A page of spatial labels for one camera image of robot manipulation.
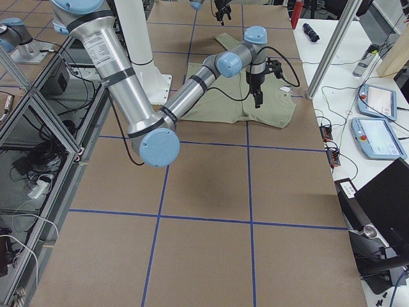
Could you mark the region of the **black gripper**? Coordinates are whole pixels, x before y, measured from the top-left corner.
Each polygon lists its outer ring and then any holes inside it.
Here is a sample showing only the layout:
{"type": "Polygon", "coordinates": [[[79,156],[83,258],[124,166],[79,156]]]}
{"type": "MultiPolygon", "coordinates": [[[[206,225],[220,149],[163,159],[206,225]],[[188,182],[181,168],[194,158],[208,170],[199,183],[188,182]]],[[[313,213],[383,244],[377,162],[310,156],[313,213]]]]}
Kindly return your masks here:
{"type": "MultiPolygon", "coordinates": [[[[231,9],[231,7],[229,5],[230,2],[231,2],[230,0],[214,0],[217,11],[219,9],[222,9],[223,7],[227,7],[227,8],[231,9]]],[[[219,22],[220,22],[221,26],[224,26],[223,16],[224,16],[224,14],[219,12],[219,22]]]]}
{"type": "Polygon", "coordinates": [[[265,73],[252,74],[246,72],[246,81],[249,85],[250,93],[254,94],[255,108],[258,109],[263,104],[263,92],[261,91],[261,85],[265,81],[265,73]]]}

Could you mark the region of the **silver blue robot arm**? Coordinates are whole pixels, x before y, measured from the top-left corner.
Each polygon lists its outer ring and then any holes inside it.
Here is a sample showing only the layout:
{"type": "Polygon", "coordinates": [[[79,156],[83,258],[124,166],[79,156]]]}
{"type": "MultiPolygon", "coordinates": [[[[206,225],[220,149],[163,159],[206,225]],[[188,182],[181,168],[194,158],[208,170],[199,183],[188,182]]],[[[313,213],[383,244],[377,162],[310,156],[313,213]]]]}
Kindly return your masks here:
{"type": "Polygon", "coordinates": [[[80,40],[98,71],[102,86],[109,90],[128,122],[133,149],[147,165],[170,165],[180,151],[174,126],[220,77],[249,73],[250,92],[257,105],[263,102],[262,70],[266,67],[266,29],[246,29],[236,47],[208,56],[201,68],[158,110],[151,106],[136,72],[113,30],[114,16],[106,1],[53,1],[54,16],[70,36],[80,40]]]}
{"type": "MultiPolygon", "coordinates": [[[[224,16],[226,15],[231,20],[232,9],[228,0],[214,0],[210,1],[211,13],[217,19],[218,22],[224,25],[224,16]]],[[[196,11],[200,10],[203,6],[204,0],[190,0],[190,6],[196,11]]]]}

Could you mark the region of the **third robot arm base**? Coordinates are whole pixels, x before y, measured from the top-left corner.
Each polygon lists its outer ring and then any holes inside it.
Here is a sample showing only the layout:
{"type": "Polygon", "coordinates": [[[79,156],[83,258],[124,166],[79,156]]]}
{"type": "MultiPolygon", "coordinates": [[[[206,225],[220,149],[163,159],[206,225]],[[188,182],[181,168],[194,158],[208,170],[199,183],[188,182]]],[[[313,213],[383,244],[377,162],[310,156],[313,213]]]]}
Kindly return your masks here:
{"type": "Polygon", "coordinates": [[[39,64],[54,43],[37,42],[21,19],[10,17],[1,20],[1,47],[16,63],[39,64]]]}

